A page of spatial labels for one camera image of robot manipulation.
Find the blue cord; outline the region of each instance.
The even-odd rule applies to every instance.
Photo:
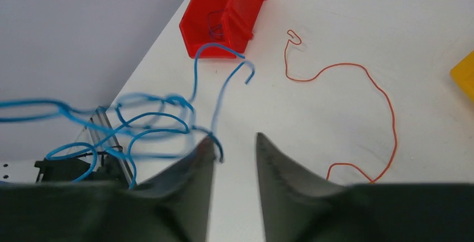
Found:
[[[55,99],[21,99],[21,100],[14,100],[14,101],[0,101],[0,108],[41,106],[41,105],[52,105],[57,108],[57,111],[55,112],[47,112],[47,113],[42,113],[38,115],[30,115],[30,116],[23,116],[23,117],[0,117],[0,123],[30,122],[30,121],[46,120],[46,119],[50,119],[54,117],[64,116],[72,122],[76,122],[84,127],[89,127],[90,129],[94,129],[106,134],[107,136],[96,144],[91,145],[89,143],[70,143],[70,144],[63,145],[46,155],[45,158],[47,160],[63,160],[63,159],[79,156],[84,153],[89,153],[89,152],[92,153],[93,160],[92,160],[91,166],[84,174],[82,174],[81,176],[73,180],[73,182],[79,182],[82,179],[85,179],[86,177],[88,177],[93,172],[95,166],[97,165],[97,159],[98,159],[97,148],[105,144],[110,138],[112,138],[114,135],[117,135],[117,134],[126,135],[132,138],[128,145],[126,154],[122,153],[121,151],[115,150],[113,148],[106,148],[105,151],[116,158],[127,160],[128,162],[130,162],[130,165],[132,166],[132,172],[133,172],[133,176],[132,176],[130,187],[129,187],[130,189],[132,189],[133,186],[136,184],[137,170],[136,170],[134,159],[150,159],[150,158],[177,159],[177,158],[181,158],[185,156],[185,152],[182,152],[179,154],[157,154],[157,153],[141,153],[141,154],[133,153],[132,154],[133,144],[137,140],[140,140],[140,139],[158,141],[158,140],[171,138],[176,135],[189,135],[188,142],[192,146],[195,143],[194,135],[192,134],[192,132],[198,131],[198,132],[206,134],[217,145],[217,148],[220,154],[219,161],[222,163],[224,161],[224,151],[222,149],[222,145],[220,144],[219,140],[216,138],[214,133],[216,131],[217,118],[219,116],[225,89],[227,87],[227,84],[229,83],[229,80],[234,76],[234,74],[243,65],[248,65],[249,68],[252,70],[252,73],[245,81],[245,84],[247,84],[253,78],[255,74],[255,66],[251,62],[245,60],[242,63],[240,63],[239,66],[237,66],[237,68],[235,68],[234,71],[227,77],[224,84],[222,85],[219,96],[217,98],[217,104],[216,104],[215,110],[212,115],[212,120],[211,120],[211,130],[208,130],[202,126],[196,126],[196,111],[191,103],[196,99],[196,95],[197,95],[197,85],[198,85],[197,84],[197,81],[198,81],[197,64],[198,64],[198,60],[201,53],[205,49],[210,48],[210,47],[217,47],[217,48],[226,50],[242,59],[245,59],[244,55],[241,55],[235,52],[234,50],[231,50],[223,45],[215,44],[215,43],[203,45],[202,47],[199,48],[198,52],[196,53],[196,58],[194,61],[194,84],[193,84],[192,93],[189,99],[185,99],[184,97],[178,94],[169,94],[165,97],[159,97],[159,96],[155,96],[155,95],[147,94],[147,93],[129,93],[129,94],[119,96],[119,98],[117,99],[117,104],[115,106],[109,106],[102,110],[103,112],[115,111],[115,114],[117,115],[118,120],[121,122],[121,125],[116,127],[115,129],[109,129],[106,127],[98,126],[96,124],[93,124],[89,121],[85,121],[78,117],[81,115],[90,116],[96,110],[75,109],[71,107],[70,105],[68,105],[67,103],[58,101]],[[138,107],[138,106],[146,105],[149,103],[159,104],[159,107],[156,112],[146,112],[146,113],[137,115],[129,120],[124,119],[121,112],[122,108]],[[166,105],[179,107],[181,109],[179,117],[175,115],[171,115],[169,113],[165,113],[164,110],[166,109]],[[148,119],[148,121],[142,125],[132,124],[136,120],[144,118],[144,117],[150,117],[150,119]],[[153,128],[153,125],[155,125],[162,117],[171,118],[175,120],[176,122],[170,126]],[[75,153],[71,153],[68,155],[55,156],[57,153],[63,150],[75,147],[75,146],[85,147],[85,149],[82,149],[80,151],[77,151]]]

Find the yellow object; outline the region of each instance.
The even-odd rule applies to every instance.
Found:
[[[474,101],[474,51],[451,70],[451,77]]]

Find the red plastic container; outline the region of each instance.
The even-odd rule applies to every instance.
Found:
[[[205,44],[216,42],[239,53],[253,38],[252,29],[265,0],[191,0],[179,29],[191,58]],[[230,52],[208,48],[201,58],[235,58]]]

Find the blue cable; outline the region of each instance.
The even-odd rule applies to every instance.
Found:
[[[211,120],[211,130],[208,130],[202,126],[196,126],[196,111],[191,103],[196,99],[196,95],[197,95],[197,85],[198,85],[197,64],[198,64],[198,59],[201,53],[205,49],[210,48],[210,47],[217,47],[217,48],[226,50],[242,59],[245,59],[243,55],[220,44],[210,43],[210,44],[206,44],[200,47],[198,52],[196,53],[196,58],[194,61],[194,84],[193,84],[192,94],[189,99],[185,99],[184,97],[178,94],[169,94],[165,97],[159,97],[159,96],[155,96],[155,95],[147,94],[147,93],[129,93],[129,94],[119,96],[119,98],[117,99],[117,104],[115,106],[105,107],[102,110],[103,112],[115,111],[115,114],[117,115],[117,118],[119,119],[121,123],[121,125],[116,127],[115,129],[109,129],[106,127],[98,126],[96,124],[93,124],[89,121],[85,121],[78,117],[78,116],[84,116],[84,115],[90,116],[96,110],[75,109],[71,107],[70,105],[68,105],[67,103],[58,101],[55,99],[21,99],[21,100],[14,100],[14,101],[0,101],[0,108],[40,106],[40,105],[53,105],[57,108],[57,111],[55,112],[41,113],[38,115],[30,115],[30,116],[23,116],[23,117],[0,117],[0,123],[30,122],[30,121],[46,120],[49,118],[64,116],[72,122],[78,123],[84,127],[89,127],[90,129],[95,129],[97,131],[100,131],[106,134],[107,136],[96,144],[91,145],[89,143],[70,143],[70,144],[63,145],[46,155],[45,158],[48,160],[63,160],[63,159],[79,156],[84,153],[91,152],[93,155],[91,166],[84,174],[76,178],[74,182],[81,181],[82,179],[86,178],[93,172],[97,164],[97,159],[98,159],[97,148],[105,144],[110,138],[112,138],[114,135],[117,135],[117,134],[130,136],[132,138],[128,145],[126,154],[124,154],[121,151],[115,150],[113,148],[106,148],[105,151],[116,158],[127,160],[128,162],[130,162],[132,166],[132,172],[133,172],[133,177],[132,177],[132,180],[130,182],[130,187],[129,187],[130,189],[132,189],[132,187],[136,184],[137,170],[136,170],[134,158],[135,159],[147,159],[147,158],[148,159],[149,158],[177,159],[177,158],[181,158],[185,156],[185,152],[182,152],[179,154],[157,154],[157,153],[152,153],[152,154],[151,153],[141,153],[141,154],[133,153],[132,154],[132,146],[137,140],[141,140],[141,139],[163,140],[163,139],[171,138],[176,135],[188,135],[189,136],[188,142],[192,146],[195,143],[194,135],[192,134],[192,132],[193,131],[202,132],[206,134],[216,144],[219,150],[219,154],[220,154],[219,161],[222,163],[224,161],[224,152],[219,140],[215,137],[214,133],[216,131],[217,118],[218,118],[220,108],[222,105],[222,99],[224,97],[225,89],[227,87],[229,80],[234,76],[234,74],[243,65],[248,65],[249,68],[252,70],[252,73],[250,74],[250,76],[248,76],[248,78],[245,81],[245,84],[247,84],[253,78],[255,74],[255,66],[251,62],[245,60],[242,63],[240,63],[239,66],[237,66],[237,68],[235,68],[234,71],[227,77],[224,84],[222,85],[219,96],[217,98],[217,104],[216,104],[215,110],[212,115],[212,120]],[[156,112],[146,112],[146,113],[137,115],[129,120],[124,119],[121,112],[122,108],[138,107],[138,106],[153,103],[153,102],[156,102],[159,104],[158,110]],[[166,105],[179,107],[181,109],[179,117],[175,115],[171,115],[169,113],[165,113],[164,111],[166,109]],[[133,122],[144,117],[151,117],[151,118],[142,125],[132,125]],[[172,118],[176,122],[170,126],[153,128],[153,125],[155,125],[162,117]],[[80,151],[77,151],[75,153],[71,153],[68,155],[55,156],[57,153],[63,150],[75,147],[75,146],[82,146],[82,147],[85,147],[85,149],[82,149]]]

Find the red wire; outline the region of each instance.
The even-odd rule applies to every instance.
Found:
[[[388,107],[390,108],[390,113],[392,115],[392,131],[394,132],[394,149],[392,151],[392,154],[390,156],[390,159],[388,160],[388,163],[385,167],[385,169],[383,169],[383,171],[375,178],[375,179],[372,179],[369,175],[367,175],[367,173],[365,173],[360,167],[352,164],[352,163],[334,163],[332,164],[331,166],[329,166],[329,169],[328,169],[328,174],[326,175],[326,179],[329,179],[329,176],[331,175],[331,170],[333,167],[337,166],[337,165],[348,165],[348,166],[351,166],[355,169],[357,169],[362,175],[364,175],[364,177],[366,177],[368,180],[369,180],[369,183],[375,183],[376,181],[378,181],[380,178],[382,178],[382,176],[387,172],[387,170],[390,168],[390,165],[392,164],[393,160],[394,160],[394,157],[395,157],[395,153],[397,152],[397,147],[398,147],[398,138],[397,138],[397,131],[395,129],[395,111],[394,111],[394,107],[392,105],[392,102],[390,101],[390,98],[388,97],[387,93],[382,89],[380,88],[377,83],[374,81],[374,79],[371,77],[371,75],[369,74],[369,71],[367,70],[366,67],[360,65],[360,64],[357,64],[357,63],[337,63],[337,64],[333,64],[333,65],[329,65],[327,67],[324,67],[322,70],[320,70],[317,75],[315,75],[313,78],[310,78],[310,79],[296,79],[296,78],[293,78],[293,77],[290,77],[288,75],[288,59],[287,59],[287,50],[288,50],[288,46],[290,45],[290,43],[294,44],[294,45],[301,45],[302,41],[301,41],[301,38],[298,36],[298,34],[296,34],[293,30],[288,30],[287,31],[287,34],[291,36],[290,39],[288,39],[288,41],[286,42],[286,47],[285,47],[285,76],[292,80],[292,81],[295,81],[295,82],[310,82],[310,81],[313,81],[313,80],[316,80],[316,78],[318,78],[325,70],[327,69],[330,69],[330,68],[333,68],[333,67],[337,67],[337,66],[354,66],[354,67],[359,67],[361,69],[364,70],[364,72],[366,72],[366,75],[367,77],[369,78],[369,80],[372,82],[372,84],[375,86],[375,88],[377,88],[377,90],[379,90],[384,96],[385,98],[387,99],[387,103],[388,103]]]

